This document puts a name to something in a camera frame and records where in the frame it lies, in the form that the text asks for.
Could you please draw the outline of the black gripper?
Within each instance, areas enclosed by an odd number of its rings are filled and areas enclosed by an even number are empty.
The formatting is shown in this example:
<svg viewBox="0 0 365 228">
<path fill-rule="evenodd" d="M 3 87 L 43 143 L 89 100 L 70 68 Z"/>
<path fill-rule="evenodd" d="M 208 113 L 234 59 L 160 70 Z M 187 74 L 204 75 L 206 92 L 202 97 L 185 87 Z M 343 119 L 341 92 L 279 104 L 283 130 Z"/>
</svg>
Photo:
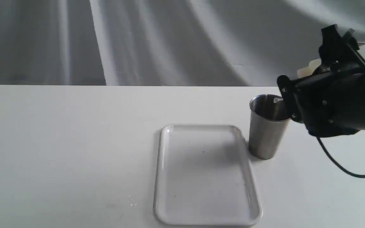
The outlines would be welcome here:
<svg viewBox="0 0 365 228">
<path fill-rule="evenodd" d="M 340 35 L 337 24 L 321 29 L 318 73 L 291 80 L 277 78 L 289 117 L 314 137 L 353 135 L 365 130 L 365 59 L 350 28 Z M 341 69 L 344 66 L 353 68 Z"/>
</svg>

